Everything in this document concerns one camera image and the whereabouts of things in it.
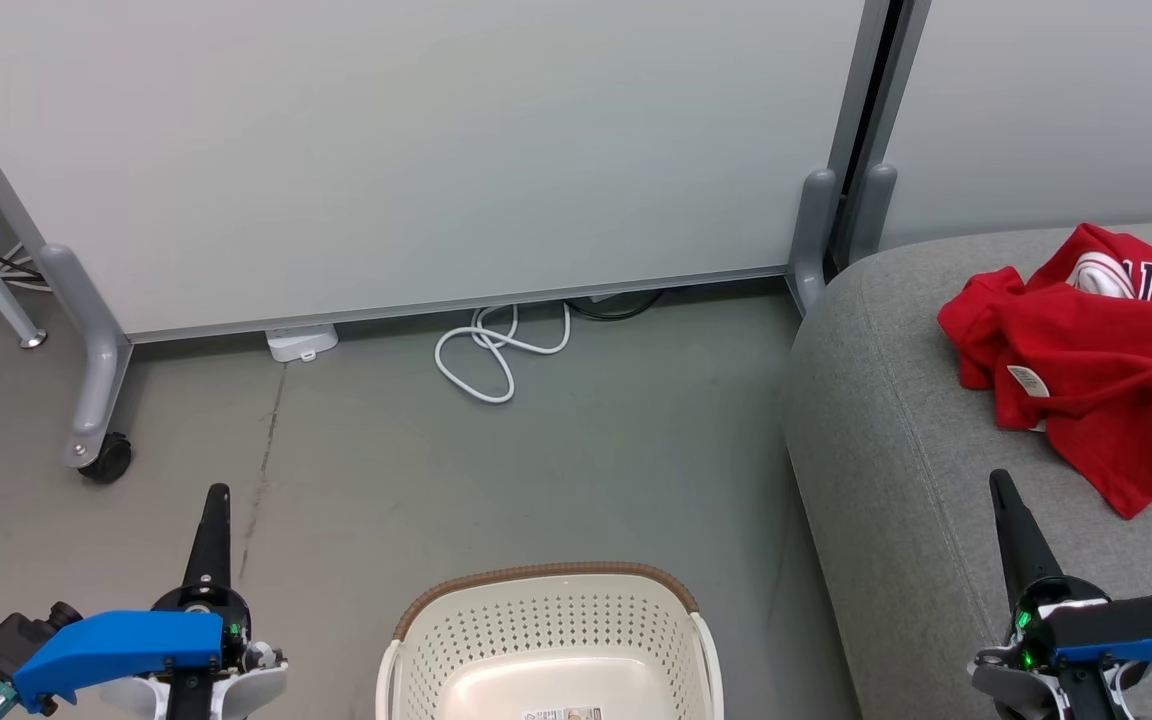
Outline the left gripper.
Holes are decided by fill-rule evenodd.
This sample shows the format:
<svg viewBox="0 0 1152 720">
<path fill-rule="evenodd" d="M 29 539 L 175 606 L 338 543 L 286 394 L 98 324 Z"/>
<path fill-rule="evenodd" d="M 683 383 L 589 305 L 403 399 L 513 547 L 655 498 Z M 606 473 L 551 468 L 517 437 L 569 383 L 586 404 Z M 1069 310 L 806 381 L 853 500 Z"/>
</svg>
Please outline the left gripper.
<svg viewBox="0 0 1152 720">
<path fill-rule="evenodd" d="M 256 641 L 247 602 L 230 589 L 230 488 L 212 484 L 185 564 L 183 588 L 156 611 L 210 612 L 221 617 L 220 653 L 202 667 L 119 679 L 101 685 L 101 702 L 137 720 L 250 720 L 285 692 L 289 662 L 282 647 Z"/>
</svg>

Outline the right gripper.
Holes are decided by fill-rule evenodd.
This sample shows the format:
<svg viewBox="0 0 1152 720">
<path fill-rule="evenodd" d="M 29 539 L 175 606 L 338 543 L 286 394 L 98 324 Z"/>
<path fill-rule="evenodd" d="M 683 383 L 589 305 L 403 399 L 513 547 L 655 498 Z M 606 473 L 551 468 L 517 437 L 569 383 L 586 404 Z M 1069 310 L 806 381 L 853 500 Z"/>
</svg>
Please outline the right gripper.
<svg viewBox="0 0 1152 720">
<path fill-rule="evenodd" d="M 1105 605 L 1101 588 L 1064 571 L 1011 475 L 990 473 L 998 551 L 1011 617 L 1005 644 L 983 647 L 972 660 L 972 687 L 986 694 L 1002 720 L 1137 720 L 1121 679 L 1134 662 L 1112 655 L 1087 664 L 1058 659 L 1043 638 L 1053 611 Z"/>
</svg>

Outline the red sweatshirt with white print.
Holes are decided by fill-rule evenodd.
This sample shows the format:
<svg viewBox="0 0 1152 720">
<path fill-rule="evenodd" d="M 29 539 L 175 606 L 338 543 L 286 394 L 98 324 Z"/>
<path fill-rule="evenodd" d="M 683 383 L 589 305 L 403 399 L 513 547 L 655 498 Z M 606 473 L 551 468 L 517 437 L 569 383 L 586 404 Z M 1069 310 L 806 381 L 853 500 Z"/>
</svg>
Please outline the red sweatshirt with white print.
<svg viewBox="0 0 1152 720">
<path fill-rule="evenodd" d="M 1082 223 L 1023 278 L 973 275 L 937 316 L 998 427 L 1047 437 L 1121 518 L 1152 503 L 1152 245 Z"/>
</svg>

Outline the cream perforated laundry basket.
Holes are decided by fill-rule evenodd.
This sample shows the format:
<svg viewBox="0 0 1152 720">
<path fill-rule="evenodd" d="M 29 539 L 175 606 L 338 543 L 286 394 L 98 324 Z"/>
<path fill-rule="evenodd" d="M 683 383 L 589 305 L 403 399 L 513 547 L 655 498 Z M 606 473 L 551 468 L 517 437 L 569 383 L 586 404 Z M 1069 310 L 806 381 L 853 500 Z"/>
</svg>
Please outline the cream perforated laundry basket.
<svg viewBox="0 0 1152 720">
<path fill-rule="evenodd" d="M 699 602 L 639 562 L 526 564 L 449 579 L 397 621 L 376 720 L 723 720 Z"/>
</svg>

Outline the black caster wheel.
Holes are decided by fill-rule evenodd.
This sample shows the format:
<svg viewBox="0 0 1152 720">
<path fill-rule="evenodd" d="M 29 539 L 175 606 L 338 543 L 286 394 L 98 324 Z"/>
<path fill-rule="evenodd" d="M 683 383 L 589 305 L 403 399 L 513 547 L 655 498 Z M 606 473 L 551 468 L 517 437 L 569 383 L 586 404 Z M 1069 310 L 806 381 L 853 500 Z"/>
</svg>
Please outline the black caster wheel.
<svg viewBox="0 0 1152 720">
<path fill-rule="evenodd" d="M 124 433 L 108 432 L 103 438 L 101 448 L 90 464 L 77 471 L 84 479 L 101 486 L 122 479 L 132 464 L 132 444 Z"/>
</svg>

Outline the grey fabric sofa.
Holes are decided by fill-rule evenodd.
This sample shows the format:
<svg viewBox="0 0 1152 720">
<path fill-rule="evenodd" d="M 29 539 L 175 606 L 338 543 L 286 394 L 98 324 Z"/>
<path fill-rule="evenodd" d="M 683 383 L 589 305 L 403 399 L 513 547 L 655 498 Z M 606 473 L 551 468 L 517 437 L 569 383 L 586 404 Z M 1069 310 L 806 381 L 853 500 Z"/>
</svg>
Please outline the grey fabric sofa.
<svg viewBox="0 0 1152 720">
<path fill-rule="evenodd" d="M 1062 569 L 1152 593 L 1152 505 L 1121 520 L 1043 434 L 996 427 L 935 318 L 973 274 L 1030 275 L 1070 229 L 896 247 L 838 274 L 788 357 L 783 429 L 864 720 L 998 720 L 967 673 L 1009 619 L 988 477 L 1010 471 Z"/>
</svg>

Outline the grey partition foot with caster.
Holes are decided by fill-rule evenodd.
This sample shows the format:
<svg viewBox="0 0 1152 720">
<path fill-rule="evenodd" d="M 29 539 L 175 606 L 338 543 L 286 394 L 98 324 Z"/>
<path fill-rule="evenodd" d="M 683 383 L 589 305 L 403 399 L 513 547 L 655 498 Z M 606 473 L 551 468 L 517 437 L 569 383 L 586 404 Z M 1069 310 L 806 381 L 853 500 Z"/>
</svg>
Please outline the grey partition foot with caster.
<svg viewBox="0 0 1152 720">
<path fill-rule="evenodd" d="M 109 429 L 109 423 L 131 364 L 132 347 L 71 249 L 46 243 L 38 251 L 37 263 L 84 346 L 86 365 L 65 450 L 65 464 L 78 470 L 92 462 L 106 433 L 118 432 Z"/>
</svg>

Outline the white power adapter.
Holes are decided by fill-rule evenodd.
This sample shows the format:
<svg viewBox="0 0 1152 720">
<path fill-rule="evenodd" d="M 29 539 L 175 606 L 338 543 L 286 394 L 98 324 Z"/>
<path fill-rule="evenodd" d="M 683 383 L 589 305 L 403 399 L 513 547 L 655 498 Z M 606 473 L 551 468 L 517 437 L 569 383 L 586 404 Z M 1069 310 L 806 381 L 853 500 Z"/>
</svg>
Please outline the white power adapter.
<svg viewBox="0 0 1152 720">
<path fill-rule="evenodd" d="M 265 331 L 270 355 L 276 363 L 311 363 L 317 355 L 338 346 L 338 328 L 332 323 Z"/>
</svg>

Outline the wide white partition panel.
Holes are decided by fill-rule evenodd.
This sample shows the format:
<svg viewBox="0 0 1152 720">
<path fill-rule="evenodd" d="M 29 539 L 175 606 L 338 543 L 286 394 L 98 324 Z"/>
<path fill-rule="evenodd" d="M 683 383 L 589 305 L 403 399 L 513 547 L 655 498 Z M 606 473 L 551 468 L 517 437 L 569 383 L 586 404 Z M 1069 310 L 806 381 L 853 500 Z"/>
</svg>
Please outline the wide white partition panel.
<svg viewBox="0 0 1152 720">
<path fill-rule="evenodd" d="M 867 0 L 0 0 L 0 169 L 116 323 L 782 270 Z"/>
</svg>

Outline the narrow white partition panel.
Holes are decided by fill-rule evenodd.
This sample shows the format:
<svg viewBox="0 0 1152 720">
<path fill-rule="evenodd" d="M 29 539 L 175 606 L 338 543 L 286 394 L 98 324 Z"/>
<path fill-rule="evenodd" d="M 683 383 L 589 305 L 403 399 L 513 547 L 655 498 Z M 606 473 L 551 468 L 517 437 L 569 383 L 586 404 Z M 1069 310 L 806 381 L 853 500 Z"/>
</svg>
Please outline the narrow white partition panel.
<svg viewBox="0 0 1152 720">
<path fill-rule="evenodd" d="M 929 0 L 881 249 L 1152 222 L 1152 0 Z"/>
</svg>

